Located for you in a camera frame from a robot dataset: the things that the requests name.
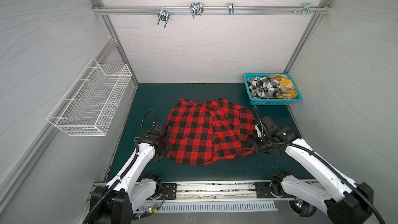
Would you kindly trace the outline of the red black plaid shirt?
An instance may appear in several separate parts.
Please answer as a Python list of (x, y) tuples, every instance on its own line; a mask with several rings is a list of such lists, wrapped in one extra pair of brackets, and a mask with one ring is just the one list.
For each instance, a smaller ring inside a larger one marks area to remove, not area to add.
[(175, 163), (204, 166), (258, 152), (249, 144), (255, 132), (252, 111), (225, 99), (180, 99), (168, 115), (167, 126), (172, 144), (167, 157)]

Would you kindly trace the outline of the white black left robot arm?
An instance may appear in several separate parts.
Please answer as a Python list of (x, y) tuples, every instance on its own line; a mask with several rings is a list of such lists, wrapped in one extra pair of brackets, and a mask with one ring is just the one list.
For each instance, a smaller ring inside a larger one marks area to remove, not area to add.
[(149, 132), (134, 139), (135, 150), (122, 169), (105, 186), (91, 193), (84, 224), (130, 224), (141, 216), (134, 212), (150, 197), (162, 195), (162, 178), (149, 174), (138, 181), (152, 159), (160, 161), (171, 150), (167, 124), (155, 122)]

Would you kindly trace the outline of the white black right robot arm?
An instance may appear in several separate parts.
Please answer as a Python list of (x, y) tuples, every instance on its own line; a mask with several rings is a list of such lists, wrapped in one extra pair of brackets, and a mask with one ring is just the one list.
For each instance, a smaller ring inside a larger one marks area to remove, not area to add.
[(289, 205), (298, 215), (311, 217), (320, 210), (334, 224), (363, 224), (375, 213), (372, 210), (373, 189), (338, 171), (291, 128), (280, 129), (266, 116), (255, 124), (255, 134), (249, 144), (265, 153), (285, 152), (318, 182), (316, 186), (281, 171), (268, 185), (255, 184), (259, 198), (267, 192), (275, 198), (290, 197)]

